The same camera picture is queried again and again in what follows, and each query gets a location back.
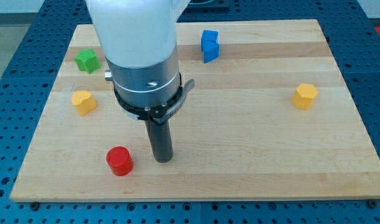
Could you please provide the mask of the silver cylindrical tool flange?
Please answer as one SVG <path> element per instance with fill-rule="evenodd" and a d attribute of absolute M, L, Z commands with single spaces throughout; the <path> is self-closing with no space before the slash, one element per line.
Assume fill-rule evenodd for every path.
<path fill-rule="evenodd" d="M 109 71 L 105 79 L 113 83 L 119 105 L 134 119 L 165 124 L 182 107 L 194 79 L 186 83 L 178 65 L 178 51 L 163 61 L 148 67 L 120 67 L 107 61 Z"/>

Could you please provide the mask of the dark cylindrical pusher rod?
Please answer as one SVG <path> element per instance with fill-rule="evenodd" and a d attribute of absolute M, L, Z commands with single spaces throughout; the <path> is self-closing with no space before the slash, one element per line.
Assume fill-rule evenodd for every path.
<path fill-rule="evenodd" d="M 145 121 L 145 125 L 154 159 L 160 163 L 170 161 L 173 158 L 174 150 L 169 122 L 155 124 L 152 121 Z"/>

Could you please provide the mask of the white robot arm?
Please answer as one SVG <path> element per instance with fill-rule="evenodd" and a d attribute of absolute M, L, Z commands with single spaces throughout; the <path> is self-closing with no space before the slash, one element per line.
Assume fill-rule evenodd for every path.
<path fill-rule="evenodd" d="M 120 106 L 143 120 L 154 159 L 168 162 L 174 150 L 169 119 L 181 108 L 193 79 L 184 83 L 178 65 L 176 22 L 190 0 L 89 0 L 86 3 Z"/>

